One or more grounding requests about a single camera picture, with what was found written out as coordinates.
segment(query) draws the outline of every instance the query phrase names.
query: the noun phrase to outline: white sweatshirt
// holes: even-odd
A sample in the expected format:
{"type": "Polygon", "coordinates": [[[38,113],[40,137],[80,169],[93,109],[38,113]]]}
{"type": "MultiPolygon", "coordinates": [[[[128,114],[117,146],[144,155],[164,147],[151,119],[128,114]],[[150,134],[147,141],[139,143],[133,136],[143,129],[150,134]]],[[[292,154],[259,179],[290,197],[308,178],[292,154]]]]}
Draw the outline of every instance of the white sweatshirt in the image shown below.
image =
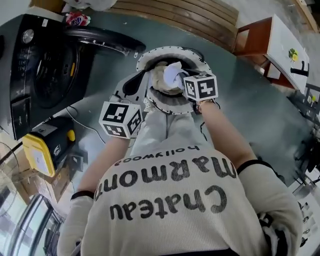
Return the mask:
{"type": "Polygon", "coordinates": [[[81,241],[82,256],[293,256],[301,238],[298,203],[267,163],[235,170],[192,145],[122,159],[94,195],[74,194],[58,255],[81,241]]]}

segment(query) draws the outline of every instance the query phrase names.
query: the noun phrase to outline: silver dial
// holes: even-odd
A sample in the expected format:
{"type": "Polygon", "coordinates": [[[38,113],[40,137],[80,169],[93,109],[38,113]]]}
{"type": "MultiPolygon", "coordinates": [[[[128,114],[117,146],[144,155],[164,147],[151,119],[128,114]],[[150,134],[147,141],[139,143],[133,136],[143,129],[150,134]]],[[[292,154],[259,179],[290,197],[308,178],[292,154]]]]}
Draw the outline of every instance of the silver dial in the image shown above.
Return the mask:
{"type": "Polygon", "coordinates": [[[32,39],[34,38],[35,32],[33,31],[33,29],[28,29],[26,31],[24,31],[23,35],[22,35],[22,41],[25,44],[29,44],[32,39]]]}

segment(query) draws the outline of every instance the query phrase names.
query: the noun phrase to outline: black lettering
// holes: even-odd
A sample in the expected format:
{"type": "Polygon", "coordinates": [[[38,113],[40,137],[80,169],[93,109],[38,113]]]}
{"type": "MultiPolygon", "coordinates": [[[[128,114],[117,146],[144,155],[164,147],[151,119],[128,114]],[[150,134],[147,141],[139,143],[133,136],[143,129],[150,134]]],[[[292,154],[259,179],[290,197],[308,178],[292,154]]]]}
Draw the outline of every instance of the black lettering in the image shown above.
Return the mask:
{"type": "Polygon", "coordinates": [[[218,175],[220,178],[224,178],[224,177],[228,176],[228,173],[223,172],[221,170],[221,166],[219,164],[218,159],[216,157],[211,157],[211,159],[212,159],[213,168],[214,168],[216,175],[218,175]]]}
{"type": "Polygon", "coordinates": [[[154,200],[154,202],[158,204],[158,209],[159,209],[159,211],[156,212],[155,215],[159,216],[160,219],[163,219],[168,214],[168,212],[165,211],[164,201],[158,197],[154,200]]]}
{"type": "Polygon", "coordinates": [[[179,162],[171,162],[170,165],[174,168],[171,173],[171,179],[175,182],[179,182],[184,178],[188,178],[190,176],[189,167],[186,160],[182,160],[179,162]],[[182,168],[182,173],[179,174],[178,170],[182,168]]]}
{"type": "Polygon", "coordinates": [[[127,170],[124,173],[122,173],[122,175],[120,176],[119,183],[121,186],[127,188],[134,185],[137,182],[137,179],[138,179],[138,174],[134,170],[127,170]],[[130,182],[126,181],[127,175],[131,176],[130,182]]]}
{"type": "Polygon", "coordinates": [[[221,203],[218,205],[218,204],[214,204],[211,206],[211,212],[214,213],[214,214],[219,214],[221,212],[224,211],[224,209],[226,208],[227,206],[227,195],[225,193],[225,191],[219,187],[219,186],[216,186],[216,185],[213,185],[211,187],[209,187],[205,192],[204,194],[206,196],[210,195],[213,191],[217,191],[220,195],[220,201],[221,203]]]}
{"type": "Polygon", "coordinates": [[[122,206],[123,210],[124,210],[124,214],[125,214],[125,217],[128,221],[132,221],[133,218],[131,217],[131,213],[132,211],[134,211],[136,208],[137,208],[137,205],[134,203],[134,202],[130,202],[128,204],[124,204],[122,206]]]}
{"type": "Polygon", "coordinates": [[[106,179],[106,180],[104,181],[104,184],[103,184],[103,190],[104,190],[105,192],[109,192],[109,191],[111,191],[111,190],[115,190],[115,189],[118,187],[117,178],[118,178],[118,175],[117,175],[117,174],[114,174],[114,175],[112,176],[112,185],[111,185],[111,187],[108,186],[108,185],[109,185],[109,181],[108,181],[108,179],[106,179]]]}
{"type": "Polygon", "coordinates": [[[206,207],[202,202],[200,191],[198,189],[194,191],[194,199],[195,199],[195,203],[191,203],[190,196],[188,194],[184,194],[183,195],[184,206],[189,210],[195,210],[198,208],[201,213],[204,213],[206,211],[206,207]]]}
{"type": "Polygon", "coordinates": [[[200,149],[198,148],[198,146],[194,146],[194,147],[188,146],[188,149],[190,149],[190,150],[200,150],[200,149]]]}
{"type": "Polygon", "coordinates": [[[122,213],[121,206],[118,204],[110,206],[111,220],[115,219],[115,209],[116,209],[116,212],[118,213],[119,220],[122,220],[124,218],[124,214],[122,213]]]}
{"type": "Polygon", "coordinates": [[[95,191],[94,200],[95,202],[99,199],[99,197],[102,195],[102,183],[99,184],[97,190],[95,191]]]}
{"type": "Polygon", "coordinates": [[[141,170],[142,180],[145,183],[150,183],[153,181],[166,181],[167,180],[167,170],[165,165],[161,165],[160,167],[161,175],[158,175],[158,169],[155,166],[151,167],[152,177],[148,177],[147,169],[141,170]]]}
{"type": "Polygon", "coordinates": [[[124,163],[128,163],[128,162],[130,162],[130,161],[131,161],[131,158],[130,158],[130,157],[123,160],[124,163]]]}
{"type": "Polygon", "coordinates": [[[148,212],[141,213],[140,216],[142,219],[146,219],[146,218],[149,218],[154,213],[154,206],[152,202],[150,202],[149,200],[141,200],[139,202],[139,206],[142,206],[143,204],[145,204],[145,206],[141,207],[140,211],[148,211],[148,212]]]}
{"type": "Polygon", "coordinates": [[[169,211],[173,214],[176,214],[178,210],[175,208],[175,205],[180,202],[181,196],[174,194],[173,196],[166,196],[164,200],[168,205],[169,211]]]}
{"type": "Polygon", "coordinates": [[[196,166],[198,166],[201,172],[207,173],[210,171],[208,168],[206,168],[206,164],[209,162],[209,158],[200,156],[199,158],[192,159],[192,162],[195,163],[196,166]]]}
{"type": "Polygon", "coordinates": [[[222,162],[223,162],[224,168],[225,168],[225,170],[226,170],[226,173],[227,173],[230,177],[232,177],[232,178],[235,179],[235,178],[237,177],[237,173],[236,173],[236,169],[235,169],[234,165],[231,163],[231,168],[232,168],[232,173],[231,173],[231,171],[230,171],[230,169],[229,169],[229,166],[228,166],[228,163],[227,163],[227,160],[224,159],[224,158],[222,158],[222,162]]]}
{"type": "Polygon", "coordinates": [[[142,159],[146,159],[146,158],[154,158],[153,154],[146,154],[142,159]]]}

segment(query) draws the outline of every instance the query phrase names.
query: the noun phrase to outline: cube with black and white markers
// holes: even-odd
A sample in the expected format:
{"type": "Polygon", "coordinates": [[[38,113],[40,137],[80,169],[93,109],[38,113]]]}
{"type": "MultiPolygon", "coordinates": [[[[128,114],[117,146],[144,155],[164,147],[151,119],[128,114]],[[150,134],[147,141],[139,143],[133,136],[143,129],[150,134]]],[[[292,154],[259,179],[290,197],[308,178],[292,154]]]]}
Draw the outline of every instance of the cube with black and white markers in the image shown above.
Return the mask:
{"type": "Polygon", "coordinates": [[[188,98],[197,102],[218,97],[217,78],[214,74],[202,73],[183,78],[188,98]]]}
{"type": "Polygon", "coordinates": [[[142,123],[141,107],[138,104],[126,104],[105,101],[99,123],[110,136],[130,139],[142,123]]]}

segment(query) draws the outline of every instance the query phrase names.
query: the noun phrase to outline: washing machine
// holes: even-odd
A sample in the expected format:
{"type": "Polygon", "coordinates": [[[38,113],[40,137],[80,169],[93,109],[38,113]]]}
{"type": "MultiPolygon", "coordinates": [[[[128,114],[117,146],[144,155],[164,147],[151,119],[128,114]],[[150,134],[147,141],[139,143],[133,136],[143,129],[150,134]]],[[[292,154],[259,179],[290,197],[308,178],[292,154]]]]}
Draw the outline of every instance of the washing machine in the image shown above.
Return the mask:
{"type": "Polygon", "coordinates": [[[18,140],[83,99],[97,48],[128,55],[146,47],[113,31],[30,14],[0,26],[0,128],[18,140]]]}

